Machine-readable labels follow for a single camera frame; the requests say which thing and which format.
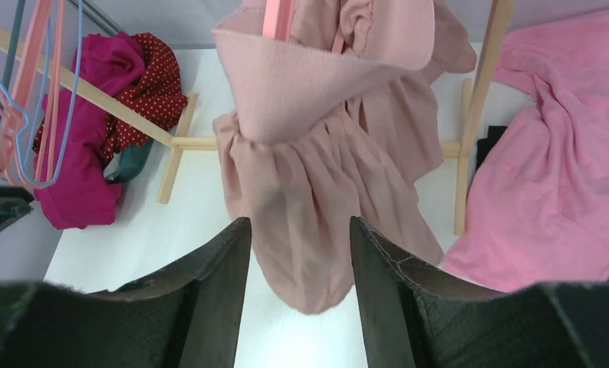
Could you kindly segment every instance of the gray wall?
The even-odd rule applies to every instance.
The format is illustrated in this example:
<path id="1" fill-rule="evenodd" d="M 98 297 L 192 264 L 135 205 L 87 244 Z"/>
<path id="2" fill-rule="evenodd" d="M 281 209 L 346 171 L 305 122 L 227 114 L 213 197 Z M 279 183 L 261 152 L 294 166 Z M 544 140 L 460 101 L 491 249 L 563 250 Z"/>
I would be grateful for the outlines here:
<path id="1" fill-rule="evenodd" d="M 241 0 L 91 0 L 124 30 L 151 32 L 174 48 L 212 47 L 210 30 Z M 491 0 L 446 0 L 473 41 L 485 34 Z M 609 8 L 609 0 L 517 0 L 512 29 Z"/>
<path id="2" fill-rule="evenodd" d="M 11 30 L 15 6 L 15 0 L 0 1 L 0 26 Z M 35 2 L 26 1 L 25 16 L 21 30 L 21 39 L 27 34 L 28 25 Z M 71 65 L 74 51 L 77 47 L 77 9 L 67 3 L 65 5 L 65 23 L 63 37 L 63 64 Z M 86 20 L 84 22 L 84 34 L 99 33 L 99 28 Z M 6 56 L 0 52 L 0 75 L 4 68 Z M 38 89 L 41 78 L 39 77 L 31 97 L 29 111 L 33 111 L 34 104 L 38 100 Z M 56 250 L 61 232 L 51 227 L 47 219 L 42 215 L 40 206 L 34 203 L 34 211 L 19 219 L 15 224 L 9 226 L 0 233 L 0 280 L 41 280 Z"/>

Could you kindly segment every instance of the wooden rack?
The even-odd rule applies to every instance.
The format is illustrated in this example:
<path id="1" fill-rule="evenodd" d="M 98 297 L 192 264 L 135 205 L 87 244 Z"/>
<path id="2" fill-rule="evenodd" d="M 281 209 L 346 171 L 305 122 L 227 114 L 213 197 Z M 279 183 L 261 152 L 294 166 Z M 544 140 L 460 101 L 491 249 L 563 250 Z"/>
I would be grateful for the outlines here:
<path id="1" fill-rule="evenodd" d="M 489 14 L 487 31 L 483 48 L 479 57 L 479 65 L 476 70 L 476 79 L 465 79 L 463 82 L 463 105 L 460 115 L 462 121 L 459 142 L 442 142 L 443 154 L 446 158 L 458 159 L 458 172 L 456 174 L 456 209 L 454 217 L 454 233 L 462 235 L 465 231 L 465 210 L 467 201 L 467 189 L 469 185 L 469 158 L 472 154 L 476 135 L 479 131 L 483 107 L 489 85 L 494 77 L 496 65 L 499 62 L 505 31 L 508 27 L 515 0 L 492 0 L 492 8 Z M 10 34 L 0 28 L 0 50 L 8 49 Z M 22 53 L 22 44 L 18 44 L 16 57 L 19 59 Z M 38 71 L 44 72 L 44 58 L 38 62 Z M 72 88 L 74 74 L 67 70 L 61 70 L 61 85 Z M 194 109 L 196 108 L 197 96 L 188 93 L 189 103 L 183 110 L 176 127 L 175 135 L 167 133 L 149 120 L 124 106 L 119 101 L 106 95 L 104 92 L 86 82 L 79 80 L 77 94 L 85 100 L 90 101 L 104 111 L 127 122 L 140 132 L 150 136 L 156 141 L 169 147 L 170 157 L 167 163 L 163 181 L 157 201 L 168 203 L 173 184 L 180 165 L 180 159 L 185 150 L 216 150 L 216 141 L 208 137 L 187 136 L 189 126 L 192 122 Z"/>

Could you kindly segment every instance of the pink garment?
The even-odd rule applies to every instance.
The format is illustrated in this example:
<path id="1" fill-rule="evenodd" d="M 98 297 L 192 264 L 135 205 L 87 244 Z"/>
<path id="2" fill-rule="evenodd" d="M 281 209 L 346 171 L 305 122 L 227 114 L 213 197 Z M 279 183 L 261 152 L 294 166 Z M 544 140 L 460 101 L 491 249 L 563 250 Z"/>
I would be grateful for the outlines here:
<path id="1" fill-rule="evenodd" d="M 489 288 L 609 278 L 609 10 L 513 32 L 496 79 L 528 92 L 476 173 L 444 268 Z"/>
<path id="2" fill-rule="evenodd" d="M 290 43 L 259 37 L 264 4 L 245 1 L 214 31 L 237 108 L 214 122 L 225 200 L 251 219 L 273 291 L 320 313 L 354 283 L 352 215 L 430 263 L 443 256 L 413 186 L 443 160 L 429 80 L 476 56 L 431 0 L 298 1 Z M 342 55 L 328 51 L 339 19 Z M 434 50 L 435 28 L 452 39 Z"/>
<path id="3" fill-rule="evenodd" d="M 144 72 L 142 46 L 127 34 L 115 37 L 90 34 L 83 41 L 80 76 L 109 96 L 118 95 Z M 61 150 L 71 91 L 60 92 L 58 132 L 55 155 Z M 43 108 L 47 97 L 43 99 Z M 123 184 L 104 180 L 104 156 L 107 113 L 77 96 L 67 148 L 57 182 L 34 191 L 42 211 L 58 229 L 109 225 L 115 221 L 115 204 Z"/>

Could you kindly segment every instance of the red polka dot cloth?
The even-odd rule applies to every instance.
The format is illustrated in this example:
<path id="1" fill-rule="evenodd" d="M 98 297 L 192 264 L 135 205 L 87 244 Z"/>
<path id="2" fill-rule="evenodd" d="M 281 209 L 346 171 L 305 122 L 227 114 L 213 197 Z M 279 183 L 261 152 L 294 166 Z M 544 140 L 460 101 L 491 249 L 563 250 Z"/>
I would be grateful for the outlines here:
<path id="1" fill-rule="evenodd" d="M 140 80 L 115 98 L 164 130 L 171 130 L 187 105 L 180 88 L 180 69 L 173 51 L 151 33 L 135 34 L 144 48 L 146 70 Z M 107 162 L 133 144 L 142 147 L 149 137 L 122 120 L 108 115 L 107 138 L 102 151 Z"/>

